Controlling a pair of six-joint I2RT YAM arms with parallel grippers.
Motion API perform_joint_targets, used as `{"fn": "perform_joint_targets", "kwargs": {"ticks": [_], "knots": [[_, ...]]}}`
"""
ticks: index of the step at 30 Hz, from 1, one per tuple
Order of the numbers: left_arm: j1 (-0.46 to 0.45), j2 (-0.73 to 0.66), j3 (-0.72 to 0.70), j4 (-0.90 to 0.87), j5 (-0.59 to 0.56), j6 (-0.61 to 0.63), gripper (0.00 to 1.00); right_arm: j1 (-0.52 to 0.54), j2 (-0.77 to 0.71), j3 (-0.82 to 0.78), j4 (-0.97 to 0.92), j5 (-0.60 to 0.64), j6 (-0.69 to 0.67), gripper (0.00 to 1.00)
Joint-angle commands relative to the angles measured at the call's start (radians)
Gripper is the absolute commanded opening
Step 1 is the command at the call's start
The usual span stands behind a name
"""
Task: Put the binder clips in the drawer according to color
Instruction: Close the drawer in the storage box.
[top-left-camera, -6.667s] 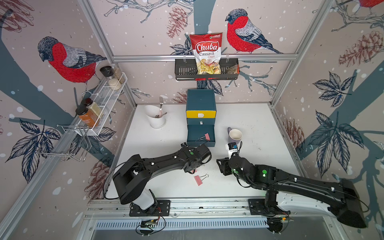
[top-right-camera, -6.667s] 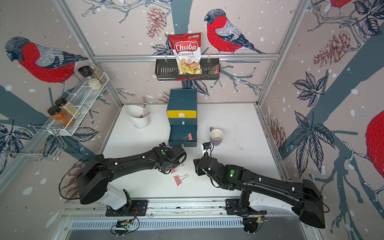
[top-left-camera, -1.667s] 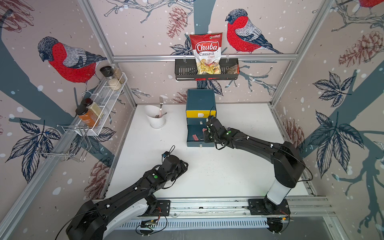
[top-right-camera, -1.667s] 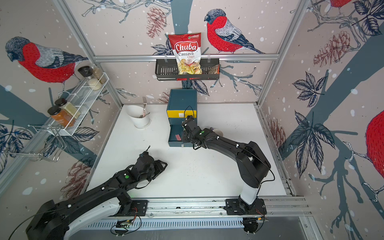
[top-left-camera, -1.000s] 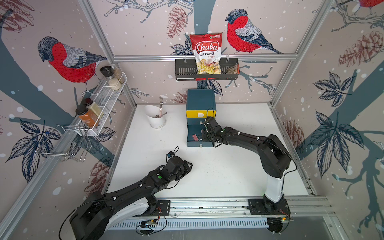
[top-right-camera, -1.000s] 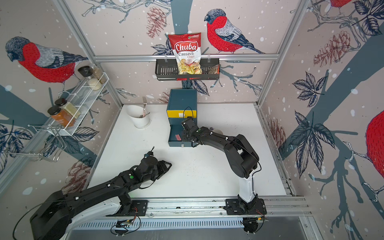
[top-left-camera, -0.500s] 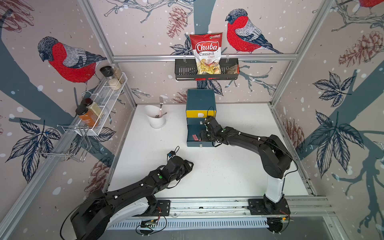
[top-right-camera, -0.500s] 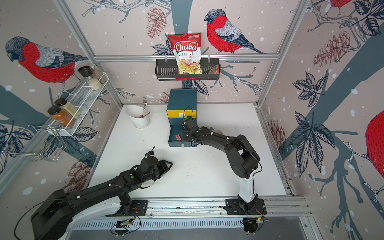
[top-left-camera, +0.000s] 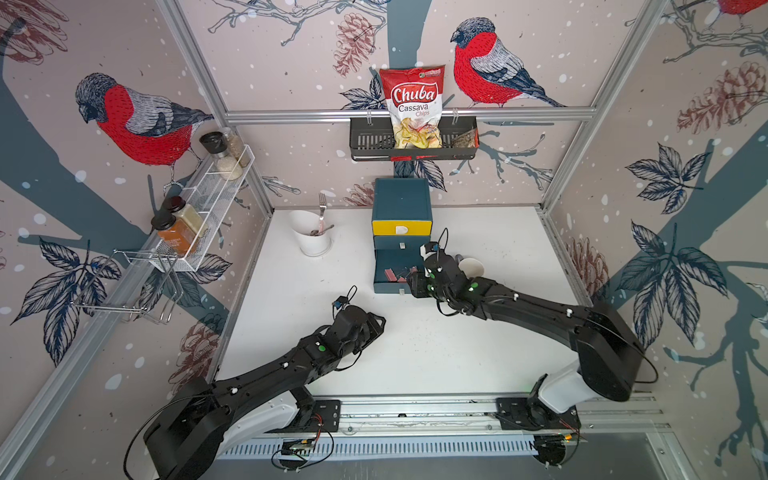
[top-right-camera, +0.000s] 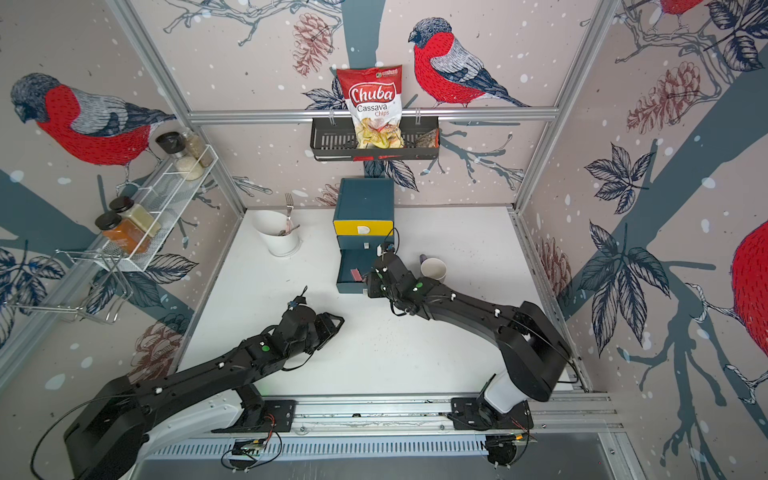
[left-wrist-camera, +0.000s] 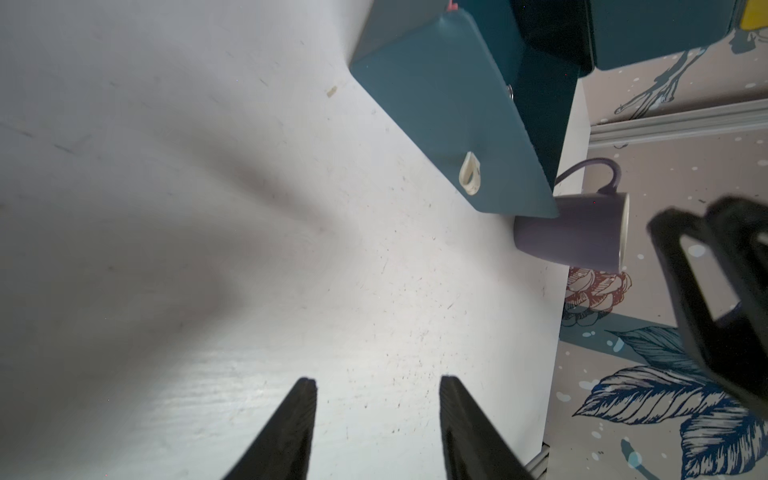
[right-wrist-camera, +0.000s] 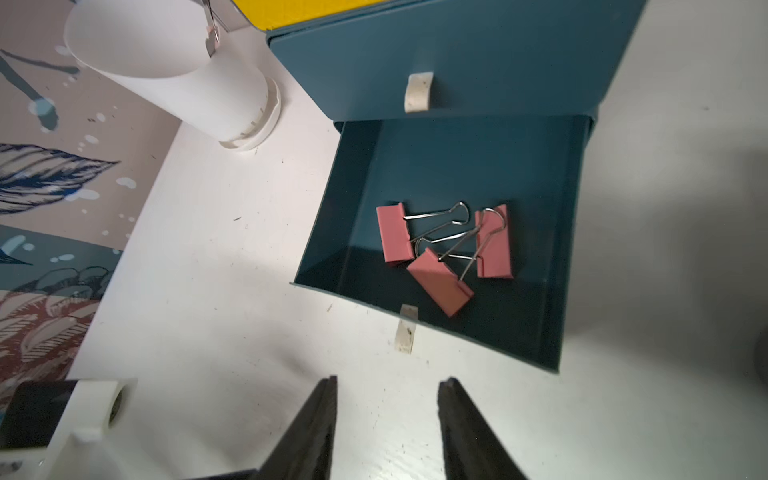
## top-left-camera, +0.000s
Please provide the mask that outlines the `teal bottom drawer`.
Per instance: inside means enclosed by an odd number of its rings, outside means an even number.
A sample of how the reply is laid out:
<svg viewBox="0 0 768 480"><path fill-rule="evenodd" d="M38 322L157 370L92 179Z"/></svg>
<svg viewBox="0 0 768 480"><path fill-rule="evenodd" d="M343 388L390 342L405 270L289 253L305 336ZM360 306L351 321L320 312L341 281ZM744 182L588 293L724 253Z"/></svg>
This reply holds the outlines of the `teal bottom drawer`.
<svg viewBox="0 0 768 480"><path fill-rule="evenodd" d="M376 294L410 295L408 283L388 282L385 269L403 275L412 268L423 268L419 250L376 250L373 289Z"/></svg>

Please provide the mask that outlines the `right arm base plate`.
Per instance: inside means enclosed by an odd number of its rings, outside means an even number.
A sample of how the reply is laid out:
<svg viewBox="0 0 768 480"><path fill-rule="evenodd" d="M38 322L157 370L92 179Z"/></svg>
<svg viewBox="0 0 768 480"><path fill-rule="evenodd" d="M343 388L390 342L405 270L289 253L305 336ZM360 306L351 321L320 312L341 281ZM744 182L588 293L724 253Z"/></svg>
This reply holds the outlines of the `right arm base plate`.
<svg viewBox="0 0 768 480"><path fill-rule="evenodd" d="M540 400L540 389L546 377L547 374L542 375L527 396L497 398L496 411L489 413L489 416L498 420L503 430L580 429L581 421L575 406L564 413L557 413Z"/></svg>

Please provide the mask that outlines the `teal drawer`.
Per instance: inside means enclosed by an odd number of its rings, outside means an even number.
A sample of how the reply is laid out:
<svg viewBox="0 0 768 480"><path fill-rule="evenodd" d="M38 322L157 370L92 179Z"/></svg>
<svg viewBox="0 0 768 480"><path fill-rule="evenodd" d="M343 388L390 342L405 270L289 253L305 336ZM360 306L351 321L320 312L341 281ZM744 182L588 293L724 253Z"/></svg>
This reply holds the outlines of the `teal drawer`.
<svg viewBox="0 0 768 480"><path fill-rule="evenodd" d="M412 268L423 268L419 250L376 250L373 289L376 294L410 295L408 283L388 282L385 269L403 275Z"/></svg>
<svg viewBox="0 0 768 480"><path fill-rule="evenodd" d="M418 250L430 241L429 236L377 235L373 237L376 250Z"/></svg>

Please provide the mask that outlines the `teal drawer cabinet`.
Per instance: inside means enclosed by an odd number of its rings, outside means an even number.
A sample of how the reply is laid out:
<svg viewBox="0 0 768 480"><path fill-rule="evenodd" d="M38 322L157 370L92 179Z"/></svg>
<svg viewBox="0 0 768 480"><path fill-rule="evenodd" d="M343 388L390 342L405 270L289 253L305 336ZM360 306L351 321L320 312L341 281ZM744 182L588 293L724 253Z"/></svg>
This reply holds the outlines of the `teal drawer cabinet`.
<svg viewBox="0 0 768 480"><path fill-rule="evenodd" d="M429 186L419 178L379 178L374 184L372 220L431 220Z"/></svg>

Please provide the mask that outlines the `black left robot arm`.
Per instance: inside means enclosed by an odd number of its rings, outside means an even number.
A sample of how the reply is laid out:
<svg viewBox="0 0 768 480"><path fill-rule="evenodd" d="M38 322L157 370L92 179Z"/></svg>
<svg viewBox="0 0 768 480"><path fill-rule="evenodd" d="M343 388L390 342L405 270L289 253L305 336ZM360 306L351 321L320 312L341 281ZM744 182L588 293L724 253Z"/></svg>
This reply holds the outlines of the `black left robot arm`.
<svg viewBox="0 0 768 480"><path fill-rule="evenodd" d="M301 338L277 359L238 376L195 378L162 407L143 435L161 479L197 479L212 465L225 433L259 407L287 393L296 410L312 404L305 386L338 369L385 331L386 319L347 305L333 323Z"/></svg>

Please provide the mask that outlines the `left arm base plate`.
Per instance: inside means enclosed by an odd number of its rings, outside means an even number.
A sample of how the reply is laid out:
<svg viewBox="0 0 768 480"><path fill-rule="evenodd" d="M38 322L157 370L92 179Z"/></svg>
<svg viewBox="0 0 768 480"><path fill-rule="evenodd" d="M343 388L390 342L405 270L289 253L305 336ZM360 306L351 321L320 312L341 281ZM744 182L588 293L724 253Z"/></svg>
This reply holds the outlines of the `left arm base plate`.
<svg viewBox="0 0 768 480"><path fill-rule="evenodd" d="M341 417L340 400L315 400L311 407L303 406L292 422L283 429L288 433L317 433L327 430L336 433Z"/></svg>

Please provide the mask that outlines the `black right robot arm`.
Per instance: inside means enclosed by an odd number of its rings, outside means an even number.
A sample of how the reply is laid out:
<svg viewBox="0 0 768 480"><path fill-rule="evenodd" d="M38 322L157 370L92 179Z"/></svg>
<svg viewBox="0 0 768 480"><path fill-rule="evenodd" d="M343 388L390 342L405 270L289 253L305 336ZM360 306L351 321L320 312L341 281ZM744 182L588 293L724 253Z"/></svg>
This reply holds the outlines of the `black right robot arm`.
<svg viewBox="0 0 768 480"><path fill-rule="evenodd" d="M577 354L576 361L534 384L523 404L531 422L541 425L593 398L625 402L631 397L645 353L616 311L552 302L447 267L418 269L407 282L414 297L433 298L454 315L515 325Z"/></svg>

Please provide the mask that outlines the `yellow drawer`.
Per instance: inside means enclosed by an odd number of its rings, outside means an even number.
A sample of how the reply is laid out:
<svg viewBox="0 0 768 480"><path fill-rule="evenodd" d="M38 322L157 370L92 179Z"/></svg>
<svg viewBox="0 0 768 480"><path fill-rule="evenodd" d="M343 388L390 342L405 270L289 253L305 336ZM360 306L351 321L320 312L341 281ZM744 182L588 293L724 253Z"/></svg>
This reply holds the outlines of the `yellow drawer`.
<svg viewBox="0 0 768 480"><path fill-rule="evenodd" d="M374 236L426 236L430 237L431 220L374 220Z"/></svg>

